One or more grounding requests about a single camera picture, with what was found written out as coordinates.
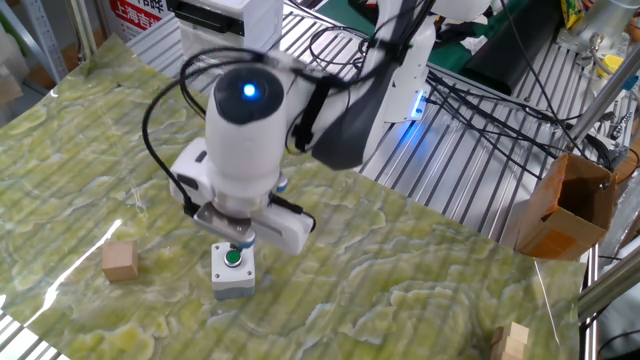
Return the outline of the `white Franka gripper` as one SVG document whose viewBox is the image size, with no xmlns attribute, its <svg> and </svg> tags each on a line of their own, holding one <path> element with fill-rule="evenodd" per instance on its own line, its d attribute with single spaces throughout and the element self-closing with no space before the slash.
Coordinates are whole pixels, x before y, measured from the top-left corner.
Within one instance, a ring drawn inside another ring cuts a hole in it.
<svg viewBox="0 0 640 360">
<path fill-rule="evenodd" d="M 196 205 L 194 222 L 230 242 L 242 252 L 255 241 L 265 241 L 292 255 L 301 252 L 314 218 L 301 208 L 276 196 L 265 194 L 232 196 L 214 186 L 209 178 L 212 163 L 203 138 L 193 140 L 178 156 L 170 171 L 176 178 L 171 195 L 182 201 L 188 196 Z"/>
</svg>

